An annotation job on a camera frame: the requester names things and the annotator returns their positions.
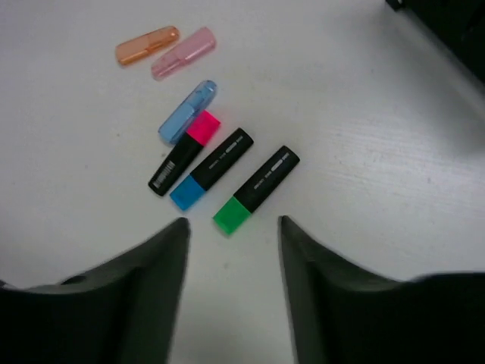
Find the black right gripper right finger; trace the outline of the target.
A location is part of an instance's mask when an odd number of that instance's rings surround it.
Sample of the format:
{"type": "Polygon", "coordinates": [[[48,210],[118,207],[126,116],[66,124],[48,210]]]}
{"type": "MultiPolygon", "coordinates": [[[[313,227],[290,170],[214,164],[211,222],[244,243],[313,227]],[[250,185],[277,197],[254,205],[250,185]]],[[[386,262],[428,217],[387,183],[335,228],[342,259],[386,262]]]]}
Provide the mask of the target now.
{"type": "Polygon", "coordinates": [[[482,363],[484,275],[394,281],[278,221],[297,363],[482,363]]]}

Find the blue cap black highlighter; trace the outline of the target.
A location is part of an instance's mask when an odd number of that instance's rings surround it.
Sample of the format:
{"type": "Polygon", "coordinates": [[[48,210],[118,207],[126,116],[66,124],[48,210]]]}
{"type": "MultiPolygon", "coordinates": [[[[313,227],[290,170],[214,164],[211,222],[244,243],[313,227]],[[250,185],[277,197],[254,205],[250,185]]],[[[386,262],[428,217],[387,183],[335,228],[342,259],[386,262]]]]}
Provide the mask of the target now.
{"type": "Polygon", "coordinates": [[[252,147],[254,140],[237,128],[202,162],[200,162],[177,187],[170,198],[183,212],[198,202],[252,147]]]}

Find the green cap black highlighter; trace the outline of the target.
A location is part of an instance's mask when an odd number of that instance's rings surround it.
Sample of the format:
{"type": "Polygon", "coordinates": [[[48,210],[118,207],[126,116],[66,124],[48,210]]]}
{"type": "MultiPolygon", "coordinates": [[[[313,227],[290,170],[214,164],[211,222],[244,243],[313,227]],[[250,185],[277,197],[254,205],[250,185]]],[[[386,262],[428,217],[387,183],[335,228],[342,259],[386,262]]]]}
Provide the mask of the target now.
{"type": "Polygon", "coordinates": [[[300,158],[294,151],[281,146],[217,211],[213,216],[215,225],[226,236],[232,235],[299,162],[300,158]]]}

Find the pink cap black highlighter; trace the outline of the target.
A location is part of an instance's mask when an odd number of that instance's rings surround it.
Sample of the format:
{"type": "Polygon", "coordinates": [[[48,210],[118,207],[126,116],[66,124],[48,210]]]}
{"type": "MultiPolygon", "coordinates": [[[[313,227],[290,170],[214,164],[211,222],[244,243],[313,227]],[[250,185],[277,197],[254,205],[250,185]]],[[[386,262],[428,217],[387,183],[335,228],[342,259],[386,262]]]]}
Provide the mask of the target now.
{"type": "Polygon", "coordinates": [[[165,196],[183,172],[196,159],[211,138],[217,133],[221,122],[208,111],[202,112],[167,155],[148,182],[149,188],[159,196],[165,196]]]}

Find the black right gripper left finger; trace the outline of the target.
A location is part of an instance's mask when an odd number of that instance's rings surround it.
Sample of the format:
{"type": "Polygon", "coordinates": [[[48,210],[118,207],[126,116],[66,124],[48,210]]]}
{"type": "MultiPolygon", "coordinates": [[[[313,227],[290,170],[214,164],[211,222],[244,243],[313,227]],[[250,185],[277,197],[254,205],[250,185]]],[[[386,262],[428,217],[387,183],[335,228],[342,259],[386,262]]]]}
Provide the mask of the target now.
{"type": "Polygon", "coordinates": [[[178,218],[57,284],[1,286],[3,363],[165,363],[189,255],[178,218]]]}

